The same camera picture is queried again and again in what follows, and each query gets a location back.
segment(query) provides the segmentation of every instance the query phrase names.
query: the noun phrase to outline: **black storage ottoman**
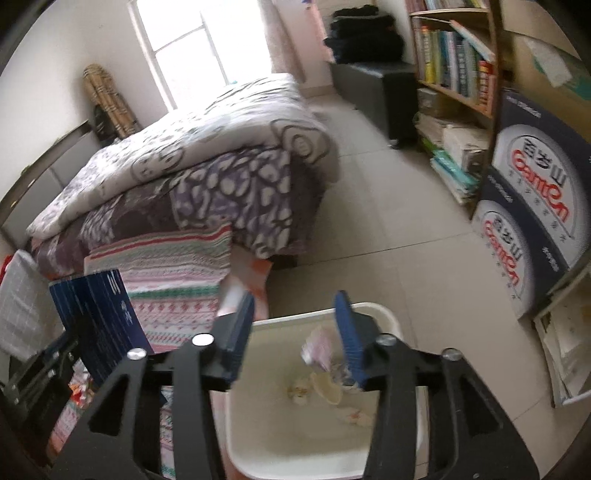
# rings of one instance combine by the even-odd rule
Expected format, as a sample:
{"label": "black storage ottoman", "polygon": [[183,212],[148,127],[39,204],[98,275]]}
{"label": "black storage ottoman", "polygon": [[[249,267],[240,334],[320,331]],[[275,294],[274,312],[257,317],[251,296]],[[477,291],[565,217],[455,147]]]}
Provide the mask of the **black storage ottoman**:
{"label": "black storage ottoman", "polygon": [[418,111],[414,66],[403,61],[330,63],[333,84],[398,148],[414,142],[413,117]]}

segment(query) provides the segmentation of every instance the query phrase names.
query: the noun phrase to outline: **white plastic basket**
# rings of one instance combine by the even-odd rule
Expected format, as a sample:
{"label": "white plastic basket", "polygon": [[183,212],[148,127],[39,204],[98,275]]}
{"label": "white plastic basket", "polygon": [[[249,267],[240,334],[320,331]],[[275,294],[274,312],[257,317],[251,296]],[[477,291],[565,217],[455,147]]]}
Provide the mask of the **white plastic basket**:
{"label": "white plastic basket", "polygon": [[[394,314],[375,303],[353,305],[372,316],[383,332],[402,339]],[[240,379],[226,403],[228,454],[244,475],[257,480],[349,480],[363,476],[372,429],[344,424],[320,397],[305,407],[294,405],[286,391],[305,375],[300,351],[319,325],[334,325],[334,309],[256,322]],[[378,393],[346,395],[365,411],[375,411]],[[417,408],[417,451],[423,425]]]}

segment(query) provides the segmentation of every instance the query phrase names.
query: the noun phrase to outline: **beige floor tile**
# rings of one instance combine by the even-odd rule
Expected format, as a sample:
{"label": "beige floor tile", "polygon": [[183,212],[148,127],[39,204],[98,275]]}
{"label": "beige floor tile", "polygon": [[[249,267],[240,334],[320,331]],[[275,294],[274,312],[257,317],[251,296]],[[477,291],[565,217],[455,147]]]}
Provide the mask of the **beige floor tile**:
{"label": "beige floor tile", "polygon": [[540,342],[517,322],[473,233],[392,251],[418,347],[461,350],[514,419],[549,392]]}
{"label": "beige floor tile", "polygon": [[308,103],[308,107],[313,112],[323,111],[323,110],[355,110],[355,105],[348,102],[338,94],[334,95],[321,95],[318,97],[312,97],[306,99]]}
{"label": "beige floor tile", "polygon": [[328,127],[339,146],[340,155],[389,148],[382,133],[350,103],[331,95],[310,100],[311,110]]}
{"label": "beige floor tile", "polygon": [[389,252],[272,271],[267,282],[271,317],[331,308],[338,290],[346,290],[354,303],[372,301],[389,308],[401,324],[404,340],[415,345],[404,294]]}
{"label": "beige floor tile", "polygon": [[309,253],[300,257],[301,264],[387,248],[386,234],[357,163],[353,157],[342,157],[340,165],[340,180],[324,195]]}
{"label": "beige floor tile", "polygon": [[390,248],[469,232],[467,211],[459,206],[415,150],[383,150],[356,156]]}
{"label": "beige floor tile", "polygon": [[538,465],[541,476],[548,473],[564,455],[589,416],[590,410],[589,401],[552,408],[548,395],[514,421]]}

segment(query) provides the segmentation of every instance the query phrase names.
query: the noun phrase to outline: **sunlight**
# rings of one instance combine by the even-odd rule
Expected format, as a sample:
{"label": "sunlight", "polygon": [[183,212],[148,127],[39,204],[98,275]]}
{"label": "sunlight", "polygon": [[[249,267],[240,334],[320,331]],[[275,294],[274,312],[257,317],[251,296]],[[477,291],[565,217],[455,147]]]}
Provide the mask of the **sunlight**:
{"label": "sunlight", "polygon": [[137,5],[179,108],[204,108],[224,86],[271,73],[256,0],[137,0]]}

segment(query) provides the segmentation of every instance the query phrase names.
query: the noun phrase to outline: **bed frame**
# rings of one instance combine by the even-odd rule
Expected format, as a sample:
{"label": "bed frame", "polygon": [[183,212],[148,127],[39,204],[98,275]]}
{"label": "bed frame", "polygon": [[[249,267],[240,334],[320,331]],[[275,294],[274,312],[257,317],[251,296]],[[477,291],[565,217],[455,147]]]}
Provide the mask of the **bed frame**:
{"label": "bed frame", "polygon": [[57,140],[22,171],[0,200],[0,236],[12,249],[27,246],[25,231],[29,224],[99,149],[99,141],[87,121]]}

